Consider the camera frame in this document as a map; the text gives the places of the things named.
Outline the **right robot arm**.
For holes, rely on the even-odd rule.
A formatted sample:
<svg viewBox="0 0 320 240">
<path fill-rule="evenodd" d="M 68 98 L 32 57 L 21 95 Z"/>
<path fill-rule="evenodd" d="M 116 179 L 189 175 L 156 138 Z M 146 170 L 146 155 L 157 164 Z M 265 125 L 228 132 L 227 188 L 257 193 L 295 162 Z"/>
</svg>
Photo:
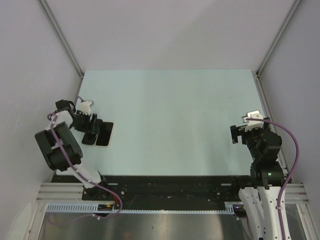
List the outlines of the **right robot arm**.
<svg viewBox="0 0 320 240">
<path fill-rule="evenodd" d="M 231 196 L 242 201 L 248 228 L 254 240 L 291 239 L 286 207 L 284 172 L 277 161 L 282 139 L 268 124 L 250 130 L 246 126 L 230 127 L 232 142 L 247 146 L 253 162 L 250 167 L 251 183 L 237 183 L 230 188 Z"/>
</svg>

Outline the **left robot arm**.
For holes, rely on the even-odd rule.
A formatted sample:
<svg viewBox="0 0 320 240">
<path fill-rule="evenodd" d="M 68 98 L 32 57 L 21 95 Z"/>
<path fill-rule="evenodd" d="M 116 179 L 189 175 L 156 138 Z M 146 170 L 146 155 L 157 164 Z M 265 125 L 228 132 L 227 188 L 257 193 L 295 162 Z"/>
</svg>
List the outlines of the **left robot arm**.
<svg viewBox="0 0 320 240">
<path fill-rule="evenodd" d="M 35 134 L 35 140 L 48 167 L 60 172 L 68 172 L 83 184 L 84 191 L 100 200 L 110 196 L 111 188 L 98 170 L 85 167 L 84 156 L 71 129 L 83 133 L 82 144 L 92 146 L 102 133 L 103 121 L 92 113 L 93 100 L 79 97 L 80 103 L 59 100 L 56 110 L 47 115 L 47 128 Z"/>
</svg>

